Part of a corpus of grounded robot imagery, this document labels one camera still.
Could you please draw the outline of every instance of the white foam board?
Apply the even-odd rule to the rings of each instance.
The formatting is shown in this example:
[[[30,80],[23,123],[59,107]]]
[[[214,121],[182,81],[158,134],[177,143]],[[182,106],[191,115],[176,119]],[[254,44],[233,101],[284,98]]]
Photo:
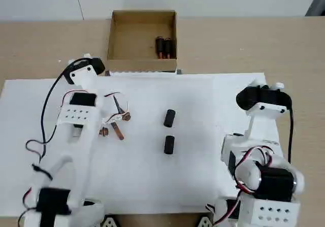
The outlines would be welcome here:
[[[100,199],[106,213],[177,213],[205,211],[218,196],[235,196],[236,189],[220,161],[225,133],[244,133],[245,111],[236,94],[262,73],[179,75],[174,77],[99,77],[97,86],[107,93],[123,92],[132,118],[120,122],[125,140],[99,137],[91,166],[87,197]],[[0,99],[0,216],[17,216],[21,198],[33,174],[37,157],[24,149],[31,138],[41,138],[40,115],[53,79],[8,80]],[[45,114],[49,136],[55,125],[62,95],[75,88],[60,81]],[[172,128],[163,126],[167,109],[174,109]],[[65,145],[58,130],[48,144]],[[165,155],[166,135],[175,136],[173,155]],[[278,141],[275,123],[268,139]],[[73,169],[66,166],[53,186],[73,183]]]

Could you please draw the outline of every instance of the wooden table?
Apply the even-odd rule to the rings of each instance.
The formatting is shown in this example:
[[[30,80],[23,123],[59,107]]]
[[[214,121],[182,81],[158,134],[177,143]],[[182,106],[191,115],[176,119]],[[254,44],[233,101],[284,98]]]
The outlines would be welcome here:
[[[109,20],[0,24],[0,89],[5,79],[54,78],[67,60],[106,57]],[[178,67],[184,73],[264,72],[293,100],[293,164],[306,179],[299,226],[322,226],[325,206],[325,18],[180,19]],[[286,152],[289,117],[278,121]],[[194,226],[198,214],[126,215],[124,226]],[[2,218],[1,226],[16,226]]]

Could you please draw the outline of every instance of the cylindrical battery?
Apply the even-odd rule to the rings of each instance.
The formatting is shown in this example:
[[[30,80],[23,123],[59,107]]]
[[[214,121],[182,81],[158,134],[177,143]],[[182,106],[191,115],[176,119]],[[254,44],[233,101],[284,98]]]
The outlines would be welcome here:
[[[172,110],[172,109],[167,110],[167,114],[166,114],[165,121],[164,121],[164,126],[169,127],[169,128],[172,127],[174,118],[175,118],[175,114],[176,114],[175,110]]]
[[[164,153],[165,154],[173,154],[174,152],[174,141],[175,137],[173,136],[166,136],[165,139],[165,148],[164,148]]]

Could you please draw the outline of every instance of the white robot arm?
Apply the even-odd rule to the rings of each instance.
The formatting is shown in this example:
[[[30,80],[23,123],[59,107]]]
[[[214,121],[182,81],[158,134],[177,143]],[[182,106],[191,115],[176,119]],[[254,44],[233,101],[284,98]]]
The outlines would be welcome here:
[[[68,144],[51,147],[51,151],[40,159],[40,164],[34,166],[36,173],[23,202],[28,195],[29,206],[35,207],[28,208],[25,227],[89,227],[103,220],[103,204],[85,199],[94,142],[103,124],[122,117],[115,112],[109,119],[102,118],[104,95],[96,90],[95,80],[104,69],[99,58],[88,55],[71,61],[61,74],[68,83],[80,85],[83,90],[72,90],[64,95],[56,129],[77,127],[81,133]],[[74,168],[73,187],[50,187],[51,180],[66,163],[71,163]]]
[[[237,95],[237,104],[251,117],[249,128],[244,135],[226,135],[221,160],[239,193],[235,200],[218,199],[210,206],[214,226],[230,226],[227,219],[231,217],[238,219],[238,227],[294,227],[297,223],[300,202],[295,196],[304,190],[304,176],[283,158],[279,143],[263,134],[270,120],[287,110],[292,113],[291,98],[282,92],[283,87],[254,81]]]

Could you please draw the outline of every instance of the open cardboard box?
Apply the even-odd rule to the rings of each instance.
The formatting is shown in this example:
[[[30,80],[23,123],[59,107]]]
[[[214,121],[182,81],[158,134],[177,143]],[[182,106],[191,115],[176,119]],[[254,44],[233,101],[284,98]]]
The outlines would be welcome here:
[[[176,42],[175,11],[113,11],[108,46],[110,71],[175,71],[177,51],[171,59],[158,59],[155,39]]]

